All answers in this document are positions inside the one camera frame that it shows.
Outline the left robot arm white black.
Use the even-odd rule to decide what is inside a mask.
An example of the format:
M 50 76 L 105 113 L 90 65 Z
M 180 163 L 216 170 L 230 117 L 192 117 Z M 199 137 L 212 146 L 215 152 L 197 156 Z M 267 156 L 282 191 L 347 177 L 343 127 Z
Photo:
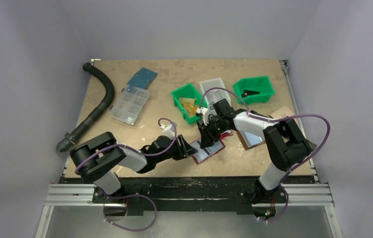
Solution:
M 182 135 L 174 138 L 161 135 L 151 144 L 136 150 L 119 144 L 111 132 L 105 132 L 72 148 L 69 155 L 82 181 L 95 184 L 107 199 L 117 203 L 123 199 L 124 189 L 118 176 L 111 171 L 116 165 L 144 174 L 162 161 L 182 160 L 197 152 Z

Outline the dark grey VIP card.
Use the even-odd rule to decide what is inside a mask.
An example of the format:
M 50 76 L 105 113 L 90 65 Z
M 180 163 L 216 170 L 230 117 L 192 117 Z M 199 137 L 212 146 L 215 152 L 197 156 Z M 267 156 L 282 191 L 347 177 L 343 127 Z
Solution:
M 244 92 L 241 94 L 243 98 L 249 97 L 249 96 L 254 96 L 254 95 L 259 95 L 259 91 L 253 91 L 253 90 L 244 90 Z

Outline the white striped credit card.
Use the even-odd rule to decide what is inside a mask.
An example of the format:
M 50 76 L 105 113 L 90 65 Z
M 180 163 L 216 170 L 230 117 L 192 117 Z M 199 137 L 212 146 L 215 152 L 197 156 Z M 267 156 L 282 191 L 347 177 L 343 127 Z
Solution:
M 216 144 L 214 144 L 211 147 L 207 147 L 207 148 L 203 148 L 203 149 L 198 147 L 198 149 L 197 149 L 198 152 L 195 154 L 194 157 L 195 157 L 197 163 L 202 163 L 206 159 L 215 155 L 217 153 L 218 149 L 219 149 L 219 146 L 216 145 Z

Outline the green bin with yellow items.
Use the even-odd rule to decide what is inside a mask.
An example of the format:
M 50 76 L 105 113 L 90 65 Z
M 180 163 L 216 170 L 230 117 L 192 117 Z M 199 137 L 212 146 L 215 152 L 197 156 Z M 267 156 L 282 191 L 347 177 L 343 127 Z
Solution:
M 202 95 L 193 84 L 186 84 L 172 91 L 171 95 L 173 97 L 174 106 L 180 110 L 183 119 L 188 124 L 193 124 L 200 119 L 200 117 L 195 115 L 194 110 L 198 109 L 202 100 Z

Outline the red leather card holder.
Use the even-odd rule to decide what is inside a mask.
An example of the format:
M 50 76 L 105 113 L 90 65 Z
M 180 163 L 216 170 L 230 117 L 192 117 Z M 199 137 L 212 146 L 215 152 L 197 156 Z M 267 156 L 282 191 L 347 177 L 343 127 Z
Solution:
M 192 158 L 195 160 L 195 162 L 197 164 L 200 164 L 200 163 L 204 162 L 208 158 L 216 155 L 221 150 L 223 150 L 226 146 L 223 143 L 222 139 L 224 139 L 225 137 L 232 136 L 232 135 L 233 135 L 232 132 L 230 130 L 228 130 L 228 131 L 221 134 L 220 140 L 218 142 L 215 142 L 215 144 L 213 146 L 206 147 L 204 149 L 202 149 L 200 147 L 201 138 L 197 139 L 196 141 L 194 141 L 193 143 L 190 144 L 194 149 L 197 150 L 197 153 L 192 155 Z

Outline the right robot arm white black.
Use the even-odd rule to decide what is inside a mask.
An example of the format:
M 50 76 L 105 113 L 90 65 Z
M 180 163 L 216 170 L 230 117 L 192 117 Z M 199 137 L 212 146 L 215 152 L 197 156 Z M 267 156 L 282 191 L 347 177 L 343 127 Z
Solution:
M 276 122 L 245 109 L 235 110 L 225 99 L 213 107 L 216 113 L 214 116 L 210 115 L 207 108 L 196 110 L 196 115 L 201 118 L 197 127 L 202 149 L 213 146 L 227 130 L 248 132 L 265 141 L 271 163 L 255 182 L 254 194 L 259 201 L 266 202 L 272 198 L 274 189 L 279 186 L 286 172 L 316 148 L 314 143 L 304 137 L 294 119 Z

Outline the white plastic bin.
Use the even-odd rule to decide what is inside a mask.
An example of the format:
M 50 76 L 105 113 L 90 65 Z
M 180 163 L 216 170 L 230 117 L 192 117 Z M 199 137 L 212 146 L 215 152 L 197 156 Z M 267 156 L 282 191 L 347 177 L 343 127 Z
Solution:
M 204 100 L 208 105 L 207 108 L 212 114 L 215 113 L 213 105 L 222 99 L 226 99 L 229 105 L 231 105 L 231 98 L 229 93 L 225 90 L 220 89 L 226 88 L 221 77 L 200 81 L 199 87 L 202 94 L 212 88 L 212 90 L 210 90 L 204 97 Z

